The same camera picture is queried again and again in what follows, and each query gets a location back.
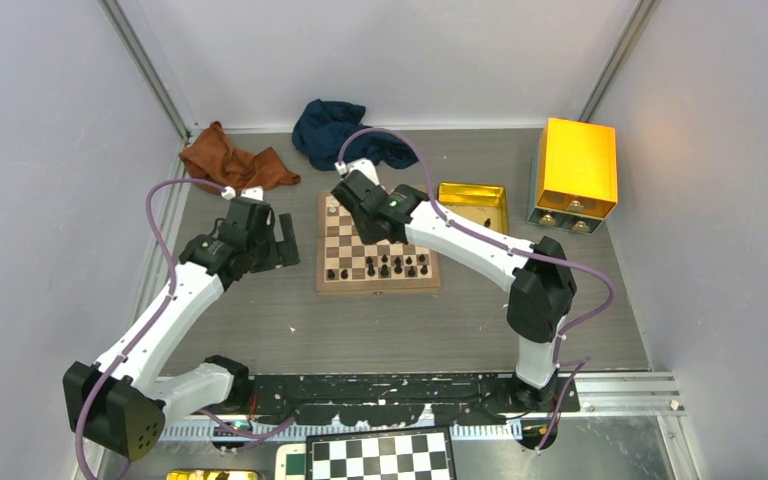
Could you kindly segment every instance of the gold box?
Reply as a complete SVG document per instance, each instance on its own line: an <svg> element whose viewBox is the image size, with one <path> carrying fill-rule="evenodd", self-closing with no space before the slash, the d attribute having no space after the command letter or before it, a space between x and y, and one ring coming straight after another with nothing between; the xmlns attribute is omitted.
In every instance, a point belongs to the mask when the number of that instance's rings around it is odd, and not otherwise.
<svg viewBox="0 0 768 480"><path fill-rule="evenodd" d="M437 188L437 201L467 220L508 233L505 187L443 182Z"/></svg>
<svg viewBox="0 0 768 480"><path fill-rule="evenodd" d="M604 219L618 201L614 129L550 118L540 137L536 174L531 194L538 208Z"/></svg>

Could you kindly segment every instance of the black and white checkered board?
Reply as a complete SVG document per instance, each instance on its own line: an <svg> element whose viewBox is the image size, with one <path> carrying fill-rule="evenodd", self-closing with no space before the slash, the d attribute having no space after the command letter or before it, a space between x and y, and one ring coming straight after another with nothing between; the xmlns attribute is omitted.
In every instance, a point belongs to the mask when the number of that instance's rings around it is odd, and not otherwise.
<svg viewBox="0 0 768 480"><path fill-rule="evenodd" d="M307 438L307 480L455 480L447 428Z"/></svg>

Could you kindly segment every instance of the gray wooden table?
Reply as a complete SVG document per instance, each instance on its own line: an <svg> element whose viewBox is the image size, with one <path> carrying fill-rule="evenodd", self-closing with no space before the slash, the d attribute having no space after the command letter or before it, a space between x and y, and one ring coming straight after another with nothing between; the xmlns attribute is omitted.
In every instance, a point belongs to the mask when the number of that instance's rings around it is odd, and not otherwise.
<svg viewBox="0 0 768 480"><path fill-rule="evenodd" d="M617 302L576 328L563 360L591 355L588 369L647 369L637 325L626 298L608 232L579 235L527 225L529 159L539 130L412 131L409 136L430 162L433 181L503 185L511 235L558 240L570 260L591 265L619 286ZM505 321L504 292L481 275L441 257L443 287L433 294L319 296L315 291L317 194L338 181L314 170L289 134L237 135L240 148L272 146L299 185L266 192L276 213L293 214L302 263L245 276L212 305L184 337L164 373L194 368L211 354L248 365L255 373L365 373L513 370L517 338ZM419 166L392 170L382 164L385 185L423 182ZM210 231L227 203L199 189L187 198L175 243ZM599 305L602 284L576 273L578 294L571 316Z"/></svg>

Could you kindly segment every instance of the purple cable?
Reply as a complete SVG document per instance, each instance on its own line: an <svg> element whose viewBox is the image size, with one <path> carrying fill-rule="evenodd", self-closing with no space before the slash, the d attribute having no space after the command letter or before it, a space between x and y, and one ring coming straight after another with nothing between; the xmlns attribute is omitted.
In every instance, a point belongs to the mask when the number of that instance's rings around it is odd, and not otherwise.
<svg viewBox="0 0 768 480"><path fill-rule="evenodd" d="M161 302L160 306L157 308L157 311L155 311L154 314L151 316L151 318L149 318L148 322L146 322L143 328L141 328L137 332L137 334L134 335L134 338L131 339L131 341L128 342L128 344L125 345L124 348L122 348L122 352L116 357L116 359L110 364L110 366L107 367L107 369L101 374L101 377L99 377L98 381L95 382L95 385L93 385L93 388L90 390L90 393L87 395L86 400L84 400L84 405L81 407L81 412L78 415L78 421L77 421L77 424L75 425L75 454L78 457L78 468L81 470L81 473L84 474L84 477L87 478L87 480L99 480L98 477L96 477L92 473L92 470L90 469L90 466L87 463L86 454L84 452L84 429L87 426L87 417L89 416L90 407L92 406L93 402L98 396L98 392L101 391L101 387L104 385L104 382L106 382L107 379L110 378L110 375L116 370L116 368L119 365L121 365L126 358L128 358L128 354L131 352L131 350L133 350L134 347L136 347L136 345L140 342L140 340L142 340L142 338L146 335L146 333L148 333L148 331L151 330L151 327L154 326L155 323L157 323L157 320L160 318L161 315L163 315L163 312L166 311L166 307L169 306L169 303L172 301L172 298L175 296L175 287L178 284L178 276L175 274L175 264L176 264L175 259L174 257L172 257L172 253L169 252L169 247L166 245L166 242L163 240L163 234L160 233L160 228L157 226L157 222L154 219L154 214L151 211L151 201L154 198L154 194L157 193L158 190L164 187L167 187L169 185L174 185L176 183L196 183L200 185L213 187L219 191L222 191L222 189L225 188L222 185L219 185L217 183L210 182L207 180L201 180L197 178L176 178L176 179L166 180L158 183L157 185L152 187L152 189L149 190L148 194L146 195L145 212L146 212L146 217L148 218L148 226L149 228L151 228L151 233L152 235L154 235L154 239L157 242L157 246L160 247L160 253L163 254L163 258L166 260L166 266L169 273L169 292L166 294L166 297L163 299L163 302ZM128 473L128 469L130 468L131 468L131 461L128 460L125 463L125 468L122 470L122 473L120 473L119 477L117 477L117 480L121 480L122 478L124 478L125 475Z"/></svg>
<svg viewBox="0 0 768 480"><path fill-rule="evenodd" d="M547 255L541 255L539 253L528 252L516 247L512 248L506 245L504 242L491 238L487 235L484 235L481 232L472 230L466 225L461 225L458 222L449 219L448 216L446 215L446 212L444 212L443 209L440 207L440 204L437 203L437 194L434 192L433 184L431 183L431 172L428 169L428 162L425 160L425 157L423 157L422 153L420 153L419 148L417 148L417 146L410 139L401 135L398 132L394 132L392 130L389 130L386 128L380 128L380 127L370 127L363 130L358 130L357 132L350 135L345 142L343 142L343 146L340 148L340 153L337 155L337 162L335 165L338 167L342 167L346 165L346 162L344 160L344 156L346 155L346 149L348 149L349 144L355 141L355 139L357 139L360 136L366 135L368 133L376 133L376 132L386 133L388 135L391 135L401 140L402 142L404 142L405 145L408 146L408 148L410 148L413 151L414 155L416 155L416 158L417 160L419 160L419 164L420 166L422 166L422 172L425 176L425 188L426 188L426 193L428 193L428 199L431 203L431 208L433 208L434 212L437 213L437 215L446 223L446 226L453 227L456 230L466 235L469 235L470 237L476 238L478 240L481 240L484 243L487 243L488 245L492 245L496 248L504 250L508 252L508 255L519 255L521 257L526 257L526 258L537 260L540 262L551 263L561 267L567 267L574 270L578 270L580 272L593 275L594 277L598 278L599 280L602 281L602 283L605 284L605 286L608 288L608 297L605 299L605 301L601 305L585 313L584 315L581 315L575 318L574 320L570 321L569 323L561 327L560 330L558 330L558 336L560 336L561 338L557 342L555 342L555 348L552 353L552 361L555 362L555 364L560 365L558 363L558 359L560 358L561 340L565 338L564 335L571 328L581 325L583 322L604 312L614 302L614 297L616 296L616 287L614 286L614 282L612 282L611 279L608 278L608 276L605 275L604 273L594 268L588 267L587 265L582 265L580 263L570 262L569 260L563 260L560 258L550 257ZM552 428L554 428L555 424L558 421L558 417L560 415L561 403L564 400L563 397L566 395L567 388L569 388L570 384L572 383L572 379L573 377L575 377L575 374L578 373L582 367L584 367L584 364L587 363L588 360L590 360L590 357L587 357L581 362L579 362L578 366L572 371L570 376L567 378L567 381L564 384L563 390L561 391L561 398L558 399L558 404L556 405L555 411L552 414L552 419L549 422L549 428L546 430L546 433L543 435L543 438L540 440L540 444L537 446L538 453L540 451L540 448L542 448L543 445L546 443L546 440L549 438L549 434L552 433Z"/></svg>
<svg viewBox="0 0 768 480"><path fill-rule="evenodd" d="M275 426L275 428L273 428L272 430L270 430L270 431L268 431L266 433L254 433L251 430L237 430L236 428L231 427L230 425L228 425L227 423L222 421L221 418L216 416L210 410L207 410L207 409L203 408L203 409L199 410L199 413L202 414L202 415L205 415L206 417L210 418L214 422L218 423L219 424L219 429L222 430L223 432L228 432L228 433L236 435L238 437L244 437L244 438L250 438L252 440L257 440L257 442L253 442L253 444L250 443L250 444L246 445L245 447L243 447L242 449L238 448L237 449L238 452L241 451L241 450L248 450L249 448L252 448L252 447L255 447L257 445L260 445L267 438L275 436L275 435L278 435L279 433L283 432L284 430L290 428L290 425L292 425L296 421L295 418L290 417L290 418L284 420L283 422L279 423L278 425Z"/></svg>

